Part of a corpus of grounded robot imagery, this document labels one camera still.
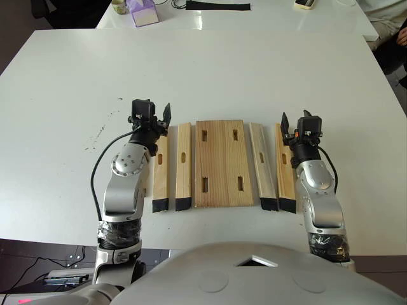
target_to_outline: gray floor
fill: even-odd
[[[44,19],[35,20],[31,16],[29,0],[0,0],[0,74],[15,56],[28,37],[36,29],[51,29]],[[403,68],[387,76],[401,108],[407,108],[407,91],[398,85],[405,75]],[[80,246],[52,245],[45,243],[29,243],[22,241],[0,240],[0,291],[10,288],[24,270],[36,257],[49,257],[61,264],[72,263],[81,256]],[[149,266],[148,270],[168,257],[168,250],[142,251],[142,260]],[[381,283],[396,293],[407,297],[407,257],[354,257],[358,272]],[[86,247],[85,260],[77,268],[94,265],[95,249]],[[60,268],[50,261],[40,261],[32,268],[19,285],[29,283],[37,276]]]

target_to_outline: black chair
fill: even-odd
[[[111,0],[50,0],[56,10],[50,12],[45,0],[31,0],[36,19],[46,18],[54,29],[94,29]]]

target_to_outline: black strap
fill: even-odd
[[[199,1],[187,1],[185,10],[187,11],[206,11],[206,10],[223,10],[223,11],[250,11],[250,3],[247,4],[223,4],[208,3]]]

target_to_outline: cup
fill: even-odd
[[[117,14],[124,15],[128,13],[125,0],[112,0],[112,6]]]

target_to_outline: black end cap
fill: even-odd
[[[183,211],[191,208],[192,198],[176,198],[176,211]]]
[[[276,198],[260,198],[261,208],[266,211],[278,211],[279,205]]]
[[[168,198],[153,200],[153,213],[168,210]]]
[[[296,213],[296,201],[293,199],[279,198],[280,209],[290,213]]]

